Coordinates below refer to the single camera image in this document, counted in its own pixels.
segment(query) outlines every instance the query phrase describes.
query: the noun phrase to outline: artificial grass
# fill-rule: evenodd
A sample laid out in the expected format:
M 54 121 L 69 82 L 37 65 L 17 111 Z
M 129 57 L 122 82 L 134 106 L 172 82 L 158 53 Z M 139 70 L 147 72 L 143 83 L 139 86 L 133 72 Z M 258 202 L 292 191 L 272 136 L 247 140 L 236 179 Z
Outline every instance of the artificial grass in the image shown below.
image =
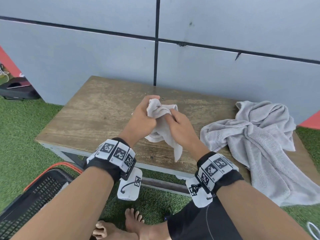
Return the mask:
M 17 102 L 0 99 L 0 211 L 46 168 L 61 161 L 34 141 L 61 108 L 42 100 Z M 297 133 L 320 171 L 320 130 L 298 128 Z M 150 178 L 183 183 L 173 175 L 148 170 L 143 170 L 143 174 Z M 121 228 L 124 227 L 124 211 L 127 207 L 138 209 L 147 224 L 156 224 L 162 222 L 169 207 L 175 213 L 190 201 L 185 196 L 142 187 L 136 202 L 126 202 L 115 198 L 116 191 L 117 185 L 101 218 Z M 283 209 L 304 229 L 308 221 L 320 227 L 320 205 Z

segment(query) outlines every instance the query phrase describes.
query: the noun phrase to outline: black cable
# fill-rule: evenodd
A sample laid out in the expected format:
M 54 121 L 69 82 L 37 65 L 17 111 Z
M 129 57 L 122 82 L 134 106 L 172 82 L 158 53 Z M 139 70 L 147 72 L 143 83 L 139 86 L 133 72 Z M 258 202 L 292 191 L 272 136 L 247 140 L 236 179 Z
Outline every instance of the black cable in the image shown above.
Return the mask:
M 126 184 L 125 186 L 123 186 L 123 187 L 121 188 L 120 192 L 124 194 L 124 193 L 125 193 L 125 191 L 123 190 L 124 187 L 126 187 L 126 186 L 128 186 L 128 185 L 130 185 L 130 184 L 140 183 L 140 182 L 142 182 L 142 180 L 137 180 L 137 181 L 128 183 L 128 184 Z

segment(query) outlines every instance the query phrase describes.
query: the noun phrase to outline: metal table frame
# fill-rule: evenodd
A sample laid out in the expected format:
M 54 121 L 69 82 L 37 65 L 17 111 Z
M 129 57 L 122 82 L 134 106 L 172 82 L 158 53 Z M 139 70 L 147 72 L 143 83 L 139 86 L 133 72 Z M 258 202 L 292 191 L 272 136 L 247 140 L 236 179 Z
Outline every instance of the metal table frame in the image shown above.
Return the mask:
M 39 143 L 43 145 L 45 148 L 50 149 L 52 152 L 54 152 L 57 156 L 59 156 L 63 160 L 74 164 L 76 167 L 78 167 L 81 170 L 83 170 L 83 167 L 85 165 L 84 160 L 91 155 L 90 152 L 86 152 L 86 151 L 81 151 L 81 150 L 68 148 L 60 145 L 52 145 L 45 142 L 39 142 Z M 166 168 L 162 168 L 154 165 L 148 165 L 141 162 L 136 162 L 135 167 L 157 171 L 161 173 L 178 175 L 186 178 L 191 178 L 194 176 L 191 173 L 184 173 L 181 171 L 166 169 Z M 186 185 L 175 184 L 175 183 L 148 178 L 148 177 L 142 177 L 141 185 L 151 189 L 163 190 L 163 191 L 191 197 Z

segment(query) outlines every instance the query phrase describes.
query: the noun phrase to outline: white towel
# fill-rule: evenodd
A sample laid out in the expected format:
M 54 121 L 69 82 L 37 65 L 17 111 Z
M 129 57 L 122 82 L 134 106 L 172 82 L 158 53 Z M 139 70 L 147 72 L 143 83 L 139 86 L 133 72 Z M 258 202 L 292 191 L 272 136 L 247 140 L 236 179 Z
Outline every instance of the white towel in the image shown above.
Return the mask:
M 149 100 L 149 106 L 146 109 L 147 115 L 155 118 L 157 120 L 157 125 L 152 133 L 145 138 L 150 142 L 159 142 L 164 140 L 169 146 L 173 147 L 174 161 L 177 162 L 182 154 L 182 146 L 179 145 L 172 137 L 170 127 L 166 119 L 163 117 L 165 114 L 171 114 L 170 109 L 178 111 L 176 104 L 162 105 L 156 98 Z
M 320 203 L 320 187 L 287 157 L 295 151 L 296 127 L 288 108 L 269 101 L 237 102 L 235 120 L 226 119 L 202 128 L 201 141 L 218 151 L 228 144 L 232 156 L 251 172 L 252 186 L 279 206 Z

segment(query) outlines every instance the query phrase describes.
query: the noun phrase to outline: small towel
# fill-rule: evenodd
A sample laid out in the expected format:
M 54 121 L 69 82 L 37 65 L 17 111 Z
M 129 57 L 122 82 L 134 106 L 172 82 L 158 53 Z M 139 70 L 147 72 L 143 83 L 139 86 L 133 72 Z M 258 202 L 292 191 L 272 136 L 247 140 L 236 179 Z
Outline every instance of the small towel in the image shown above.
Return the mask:
M 228 145 L 232 156 L 250 169 L 252 186 L 278 206 L 320 203 L 320 187 L 287 157 L 295 151 L 296 127 L 288 108 L 269 101 L 237 102 L 235 120 L 226 119 L 202 128 L 201 141 L 211 150 Z
M 145 138 L 150 142 L 159 142 L 164 140 L 169 146 L 173 147 L 174 161 L 177 162 L 182 154 L 182 146 L 179 145 L 172 137 L 170 133 L 170 127 L 166 119 L 163 117 L 165 114 L 171 114 L 170 109 L 175 109 L 178 111 L 176 104 L 162 105 L 156 98 L 149 100 L 149 106 L 146 109 L 147 115 L 155 118 L 157 125 L 152 133 Z

